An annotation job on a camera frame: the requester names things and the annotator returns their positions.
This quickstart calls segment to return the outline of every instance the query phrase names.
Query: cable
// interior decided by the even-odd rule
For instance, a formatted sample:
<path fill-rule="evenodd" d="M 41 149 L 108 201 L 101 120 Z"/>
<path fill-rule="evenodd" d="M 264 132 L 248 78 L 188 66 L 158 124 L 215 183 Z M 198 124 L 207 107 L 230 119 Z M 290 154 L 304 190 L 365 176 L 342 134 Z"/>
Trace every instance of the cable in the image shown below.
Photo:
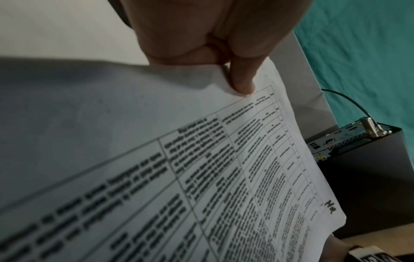
<path fill-rule="evenodd" d="M 339 92 L 337 92 L 337 91 L 333 91 L 333 90 L 328 90 L 328 89 L 323 89 L 323 88 L 321 88 L 321 90 L 322 91 L 325 91 L 325 92 L 331 92 L 331 93 L 334 93 L 334 94 L 337 94 L 337 95 L 340 95 L 340 96 L 342 96 L 342 97 L 344 97 L 344 98 L 346 98 L 346 99 L 348 99 L 350 102 L 352 102 L 354 105 L 356 105 L 362 112 L 364 112 L 364 114 L 366 114 L 367 115 L 367 117 L 371 117 L 372 118 L 372 120 L 374 121 L 374 123 L 375 123 L 375 125 L 377 125 L 378 123 L 374 120 L 374 118 L 370 115 L 370 113 L 368 113 L 368 111 L 366 111 L 360 104 L 358 104 L 354 99 L 352 99 L 352 98 L 350 98 L 349 96 L 346 96 L 346 95 L 344 95 L 344 94 L 342 94 L 342 93 L 339 93 Z"/>

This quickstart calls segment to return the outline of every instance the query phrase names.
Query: wooden surface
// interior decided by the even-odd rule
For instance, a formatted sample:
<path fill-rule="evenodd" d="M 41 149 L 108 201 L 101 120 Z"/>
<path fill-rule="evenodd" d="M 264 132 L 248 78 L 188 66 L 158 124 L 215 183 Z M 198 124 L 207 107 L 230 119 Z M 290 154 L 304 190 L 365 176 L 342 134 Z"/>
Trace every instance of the wooden surface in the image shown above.
<path fill-rule="evenodd" d="M 377 246 L 392 256 L 414 253 L 414 224 L 343 239 L 350 245 Z"/>

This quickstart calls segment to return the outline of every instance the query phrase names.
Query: hand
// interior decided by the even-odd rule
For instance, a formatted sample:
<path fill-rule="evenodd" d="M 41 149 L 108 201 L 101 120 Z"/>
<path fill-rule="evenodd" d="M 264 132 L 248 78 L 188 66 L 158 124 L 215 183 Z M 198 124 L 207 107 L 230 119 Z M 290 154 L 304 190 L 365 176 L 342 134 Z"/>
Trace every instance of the hand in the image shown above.
<path fill-rule="evenodd" d="M 343 262 L 351 246 L 330 235 L 323 246 L 319 262 Z"/>
<path fill-rule="evenodd" d="M 151 64 L 225 64 L 243 94 L 312 0 L 120 0 Z"/>

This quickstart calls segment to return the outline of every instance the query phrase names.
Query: paper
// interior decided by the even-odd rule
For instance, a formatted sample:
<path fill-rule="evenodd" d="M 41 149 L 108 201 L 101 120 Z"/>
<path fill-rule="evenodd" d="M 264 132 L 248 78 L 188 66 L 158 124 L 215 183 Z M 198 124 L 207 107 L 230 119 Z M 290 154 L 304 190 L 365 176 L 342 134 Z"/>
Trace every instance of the paper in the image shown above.
<path fill-rule="evenodd" d="M 345 216 L 269 59 L 248 97 L 218 66 L 116 70 L 2 90 L 1 261 L 318 261 Z"/>

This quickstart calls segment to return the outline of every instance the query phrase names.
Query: turquoise cloth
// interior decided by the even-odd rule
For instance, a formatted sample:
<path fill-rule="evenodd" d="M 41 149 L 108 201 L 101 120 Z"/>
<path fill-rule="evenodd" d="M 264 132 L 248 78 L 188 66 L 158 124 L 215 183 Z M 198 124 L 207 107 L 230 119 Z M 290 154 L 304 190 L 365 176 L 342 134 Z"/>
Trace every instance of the turquoise cloth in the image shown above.
<path fill-rule="evenodd" d="M 315 0 L 295 34 L 321 88 L 401 127 L 414 159 L 414 0 Z M 325 97 L 340 126 L 364 116 Z"/>

